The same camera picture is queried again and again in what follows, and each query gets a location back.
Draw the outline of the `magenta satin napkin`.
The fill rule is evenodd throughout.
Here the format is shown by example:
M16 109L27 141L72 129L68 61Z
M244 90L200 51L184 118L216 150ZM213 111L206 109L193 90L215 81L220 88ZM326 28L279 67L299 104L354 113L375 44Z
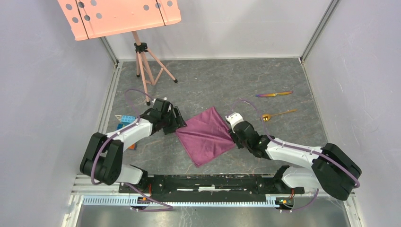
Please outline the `magenta satin napkin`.
M235 146L226 122L215 107L190 118L186 124L175 134L196 167L209 163Z

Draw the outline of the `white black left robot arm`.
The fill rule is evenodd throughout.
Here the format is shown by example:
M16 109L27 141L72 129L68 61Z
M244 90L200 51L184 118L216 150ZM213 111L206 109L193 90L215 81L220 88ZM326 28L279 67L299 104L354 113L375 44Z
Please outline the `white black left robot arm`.
M79 170L89 176L95 185L130 183L136 192L144 192L148 188L148 179L145 177L147 173L138 167L124 165L122 163L124 151L158 131L170 134L186 125L177 106L157 98L151 108L127 126L107 134L94 133L89 140Z

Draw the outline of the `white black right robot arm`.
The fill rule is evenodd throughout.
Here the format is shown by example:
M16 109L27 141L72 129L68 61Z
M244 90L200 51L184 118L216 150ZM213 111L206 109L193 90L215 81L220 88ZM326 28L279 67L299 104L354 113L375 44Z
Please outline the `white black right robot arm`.
M260 135L248 121L228 121L228 131L239 148L246 148L257 158L292 163L279 177L273 187L279 193L290 188L310 187L322 189L341 201L348 199L352 190L358 188L361 168L337 145L326 143L323 147L308 147L285 142L274 136Z

